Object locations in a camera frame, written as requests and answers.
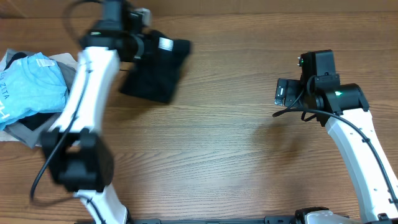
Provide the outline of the black t-shirt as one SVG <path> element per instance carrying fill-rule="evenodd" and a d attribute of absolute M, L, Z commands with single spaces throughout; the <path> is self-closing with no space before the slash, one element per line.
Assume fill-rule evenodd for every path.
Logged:
<path fill-rule="evenodd" d="M 158 30 L 144 36 L 144 55 L 129 70 L 119 91 L 159 103 L 170 103 L 179 83 L 182 65 L 192 42 L 170 39 Z"/>

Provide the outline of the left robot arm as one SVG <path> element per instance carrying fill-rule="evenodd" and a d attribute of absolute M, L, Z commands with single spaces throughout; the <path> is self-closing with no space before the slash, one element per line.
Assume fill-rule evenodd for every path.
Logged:
<path fill-rule="evenodd" d="M 143 29 L 152 14 L 127 1 L 100 1 L 102 18 L 79 36 L 70 24 L 76 1 L 63 12 L 63 25 L 81 47 L 68 101 L 41 136 L 45 163 L 30 189 L 30 199 L 45 170 L 79 199 L 94 223 L 132 223 L 129 210 L 112 185 L 114 160 L 102 140 L 102 120 L 111 85 L 121 62 L 136 62 L 145 52 Z"/>

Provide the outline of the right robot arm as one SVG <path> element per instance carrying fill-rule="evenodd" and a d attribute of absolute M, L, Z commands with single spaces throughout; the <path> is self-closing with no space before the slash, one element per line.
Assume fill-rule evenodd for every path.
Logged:
<path fill-rule="evenodd" d="M 332 50 L 298 58 L 298 80 L 280 78 L 275 117 L 300 112 L 317 120 L 335 142 L 354 186 L 360 223 L 397 223 L 397 177 L 378 140 L 370 105 L 355 83 L 341 84 Z"/>

